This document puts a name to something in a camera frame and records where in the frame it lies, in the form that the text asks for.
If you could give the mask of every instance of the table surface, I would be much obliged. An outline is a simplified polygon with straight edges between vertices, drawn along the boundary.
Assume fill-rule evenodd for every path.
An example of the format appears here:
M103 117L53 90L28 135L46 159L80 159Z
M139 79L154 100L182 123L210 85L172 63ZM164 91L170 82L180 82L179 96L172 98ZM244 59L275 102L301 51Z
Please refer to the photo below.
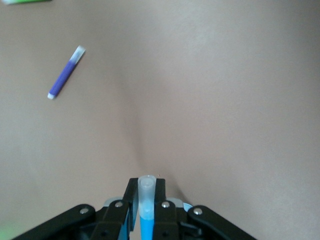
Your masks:
M0 22L1 240L145 174L258 239L319 239L320 2L1 3Z

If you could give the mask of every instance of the silver screw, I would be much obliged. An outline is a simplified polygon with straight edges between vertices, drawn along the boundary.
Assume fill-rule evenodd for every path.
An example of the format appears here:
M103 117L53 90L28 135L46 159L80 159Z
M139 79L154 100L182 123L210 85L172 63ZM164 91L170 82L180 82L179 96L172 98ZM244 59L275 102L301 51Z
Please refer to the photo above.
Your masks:
M124 205L124 204L123 204L122 202L118 201L118 202L115 203L114 206L115 206L116 208L120 208L120 207L122 207L123 205Z
M80 214L86 214L89 211L88 208L84 207L80 210Z
M169 203L168 201L164 201L164 202L161 204L161 206L166 209L166 208L170 207L170 203Z
M201 214L202 214L202 210L201 210L201 208L199 208L199 207L193 209L193 212L194 212L194 214L196 214L196 215L201 215Z

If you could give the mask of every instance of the blue marker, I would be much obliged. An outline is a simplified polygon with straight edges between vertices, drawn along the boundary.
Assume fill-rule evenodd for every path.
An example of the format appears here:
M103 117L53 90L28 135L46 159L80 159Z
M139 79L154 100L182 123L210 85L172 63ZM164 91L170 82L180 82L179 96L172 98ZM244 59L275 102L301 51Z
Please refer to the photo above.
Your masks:
M155 224L156 178L152 175L138 179L141 240L152 240Z
M55 81L53 84L51 90L48 93L48 99L54 99L61 89L63 88L64 84L70 77L71 73L75 69L77 63L81 59L82 55L85 53L86 49L84 49L82 46L78 46L77 49L75 50L74 54L60 73L60 76L58 79Z

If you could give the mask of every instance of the screw hole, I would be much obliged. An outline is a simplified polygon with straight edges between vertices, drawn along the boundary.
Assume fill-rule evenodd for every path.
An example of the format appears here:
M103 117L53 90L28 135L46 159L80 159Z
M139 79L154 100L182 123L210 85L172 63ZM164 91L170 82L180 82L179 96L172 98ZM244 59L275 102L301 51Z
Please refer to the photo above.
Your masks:
M164 238L169 237L169 231L164 231L164 232L162 233L162 236L163 236Z
M102 237L106 237L108 234L109 234L108 230L104 230L103 232L101 232Z

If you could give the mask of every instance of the green marker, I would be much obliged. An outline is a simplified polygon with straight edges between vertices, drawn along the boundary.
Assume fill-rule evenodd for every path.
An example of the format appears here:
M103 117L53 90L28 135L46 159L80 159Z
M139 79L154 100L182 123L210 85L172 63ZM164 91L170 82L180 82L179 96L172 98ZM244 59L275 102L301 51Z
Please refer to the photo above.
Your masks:
M31 3L31 2L43 2L43 1L50 1L50 0L2 0L4 4L24 4L24 3Z

